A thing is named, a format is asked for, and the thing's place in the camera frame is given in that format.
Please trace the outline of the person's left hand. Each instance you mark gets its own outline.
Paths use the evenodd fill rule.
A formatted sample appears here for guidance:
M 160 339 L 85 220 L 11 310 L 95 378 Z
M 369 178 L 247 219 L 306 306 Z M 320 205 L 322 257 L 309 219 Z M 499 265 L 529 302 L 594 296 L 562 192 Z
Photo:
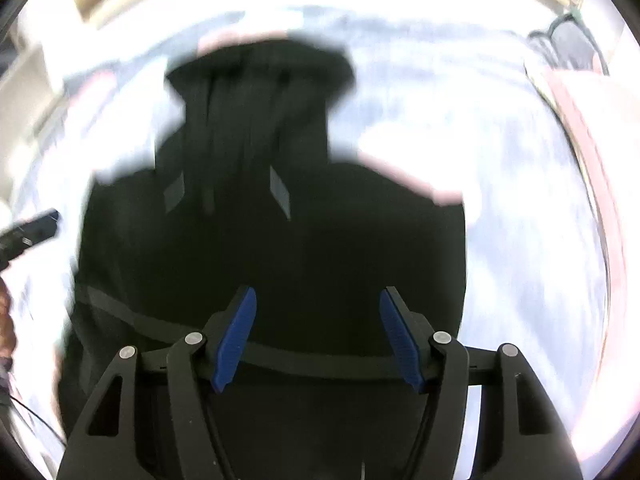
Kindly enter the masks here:
M 6 283 L 0 280 L 0 356 L 9 359 L 17 346 L 15 326 L 11 316 L 12 298 Z

